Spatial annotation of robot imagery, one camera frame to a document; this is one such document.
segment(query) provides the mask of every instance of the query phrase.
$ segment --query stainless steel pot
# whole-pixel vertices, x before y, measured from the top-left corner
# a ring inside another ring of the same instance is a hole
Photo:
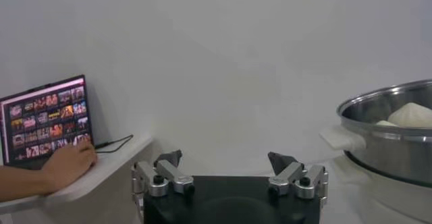
[[[432,109],[432,80],[382,88],[349,99],[337,108],[341,126],[320,135],[370,171],[432,187],[432,129],[375,125],[406,103]]]

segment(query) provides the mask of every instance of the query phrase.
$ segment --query metal bracket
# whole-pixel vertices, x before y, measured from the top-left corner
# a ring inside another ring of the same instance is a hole
[[[269,178],[269,193],[272,196],[283,196],[288,194],[290,184],[304,175],[304,165],[293,162],[286,167],[279,175]]]
[[[168,181],[158,175],[147,162],[138,162],[136,172],[144,180],[144,191],[148,191],[151,196],[161,197],[168,194]]]
[[[191,196],[195,192],[194,178],[181,173],[169,161],[157,161],[156,171],[169,181],[172,181],[175,192],[185,196]]]
[[[321,208],[327,203],[329,174],[324,166],[313,165],[294,185],[297,197],[313,199],[317,195],[321,201]]]

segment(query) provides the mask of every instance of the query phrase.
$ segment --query pot handle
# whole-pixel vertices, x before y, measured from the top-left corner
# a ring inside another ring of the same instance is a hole
[[[333,150],[361,150],[366,148],[365,139],[341,125],[334,125],[319,133],[319,136],[330,145]]]

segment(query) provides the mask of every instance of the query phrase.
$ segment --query hand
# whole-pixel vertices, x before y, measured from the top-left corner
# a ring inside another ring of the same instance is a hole
[[[77,180],[97,162],[97,154],[88,141],[68,144],[55,151],[41,172],[48,179],[49,192],[56,192]]]

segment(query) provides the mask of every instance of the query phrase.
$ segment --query cable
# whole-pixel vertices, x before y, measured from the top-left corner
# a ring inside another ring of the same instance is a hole
[[[103,148],[103,147],[106,147],[106,146],[109,146],[110,144],[114,144],[114,143],[118,143],[118,142],[121,142],[121,141],[123,141],[124,140],[124,142],[121,144],[121,145],[119,145],[116,149],[114,149],[114,150],[101,150],[101,151],[96,151],[96,153],[113,153],[113,152],[117,152],[122,146],[124,146],[126,143],[128,143],[132,138],[134,137],[134,135],[133,134],[130,134],[130,135],[128,135],[128,136],[126,136],[126,137],[124,137],[124,138],[121,138],[121,139],[119,139],[119,140],[114,140],[114,141],[110,141],[110,142],[105,142],[105,143],[102,143],[102,144],[98,144],[98,145],[96,145],[94,148],[96,149],[96,150],[98,150],[98,149],[100,149],[100,148]]]

